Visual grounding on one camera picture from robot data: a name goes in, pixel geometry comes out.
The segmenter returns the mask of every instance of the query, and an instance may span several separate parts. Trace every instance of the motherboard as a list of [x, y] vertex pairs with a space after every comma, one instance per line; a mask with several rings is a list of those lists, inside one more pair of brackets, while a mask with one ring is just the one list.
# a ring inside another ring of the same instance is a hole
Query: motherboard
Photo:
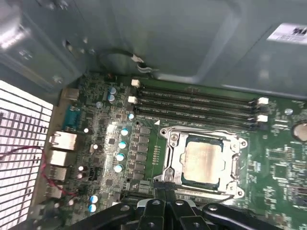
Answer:
[[77, 196], [48, 192], [66, 225], [171, 182], [198, 207], [218, 202], [307, 229], [306, 102], [100, 73], [73, 90], [51, 164]]

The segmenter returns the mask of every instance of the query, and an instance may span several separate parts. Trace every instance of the red wire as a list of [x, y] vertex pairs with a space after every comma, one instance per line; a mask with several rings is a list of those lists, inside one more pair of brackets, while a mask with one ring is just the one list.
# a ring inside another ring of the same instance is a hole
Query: red wire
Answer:
[[27, 150], [27, 149], [38, 149], [38, 150], [42, 150], [42, 161], [43, 161], [43, 163], [42, 163], [42, 167], [41, 167], [41, 175], [42, 175], [42, 177], [45, 178], [45, 180], [47, 181], [47, 183], [48, 183], [49, 186], [56, 187], [57, 189], [61, 190], [62, 193], [63, 193], [64, 195], [76, 196], [75, 193], [70, 193], [70, 192], [66, 191], [65, 189], [63, 189], [63, 188], [61, 188], [60, 186], [58, 186], [58, 185], [55, 183], [54, 180], [52, 180], [52, 179], [50, 179], [50, 178], [48, 178], [48, 177], [46, 176], [46, 174], [45, 174], [45, 168], [46, 168], [46, 166], [47, 166], [47, 163], [46, 163], [46, 154], [45, 154], [45, 151], [44, 151], [41, 147], [39, 147], [39, 146], [22, 146], [22, 147], [19, 147], [19, 148], [16, 148], [16, 149], [12, 149], [11, 151], [9, 151], [9, 152], [5, 153], [4, 155], [2, 155], [2, 156], [0, 157], [0, 161], [2, 161], [6, 156], [8, 156], [8, 155], [10, 155], [10, 154], [12, 154], [12, 153], [15, 153], [15, 152], [17, 152], [17, 151], [19, 151], [19, 150]]

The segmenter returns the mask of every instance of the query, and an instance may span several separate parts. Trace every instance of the label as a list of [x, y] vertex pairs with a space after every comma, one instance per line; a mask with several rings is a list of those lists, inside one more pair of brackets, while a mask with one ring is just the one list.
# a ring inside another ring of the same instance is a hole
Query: label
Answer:
[[307, 45], [307, 25], [283, 23], [267, 40]]

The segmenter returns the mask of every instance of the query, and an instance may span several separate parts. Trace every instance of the wire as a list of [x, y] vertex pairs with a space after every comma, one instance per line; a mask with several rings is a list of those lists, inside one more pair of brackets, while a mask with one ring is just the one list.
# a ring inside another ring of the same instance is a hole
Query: wire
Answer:
[[0, 161], [4, 160], [4, 158], [10, 154], [13, 154], [19, 150], [28, 150], [28, 149], [37, 149], [37, 150], [42, 150], [42, 167], [41, 167], [41, 175], [42, 177], [44, 177], [44, 179], [47, 181], [48, 185], [51, 186], [51, 187], [56, 187], [57, 189], [61, 190], [62, 193], [64, 195], [70, 195], [70, 196], [77, 196], [75, 193], [71, 193], [71, 192], [68, 192], [66, 191], [65, 189], [61, 188], [60, 186], [58, 186], [54, 180], [48, 178], [45, 174], [45, 169], [46, 169], [46, 166], [47, 166], [47, 163], [46, 163], [46, 154], [45, 154], [45, 151], [39, 147], [39, 146], [22, 146], [22, 147], [19, 147], [19, 148], [16, 148], [16, 149], [12, 149], [11, 151], [9, 152], [6, 152], [4, 153], [1, 157], [0, 157]]
[[215, 201], [215, 203], [220, 204], [220, 203], [225, 202], [226, 200], [231, 200], [231, 199], [233, 199], [234, 197], [235, 197], [235, 195], [230, 195], [229, 197], [227, 197], [227, 198], [225, 198], [225, 199], [223, 199], [223, 200], [217, 200], [217, 201]]

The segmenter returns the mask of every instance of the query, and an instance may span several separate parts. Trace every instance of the ventilation grille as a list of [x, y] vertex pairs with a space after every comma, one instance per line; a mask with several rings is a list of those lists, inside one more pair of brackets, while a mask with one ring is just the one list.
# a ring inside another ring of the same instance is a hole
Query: ventilation grille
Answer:
[[[53, 105], [0, 80], [0, 156], [29, 145], [44, 146]], [[26, 220], [41, 150], [25, 149], [0, 161], [0, 229]]]

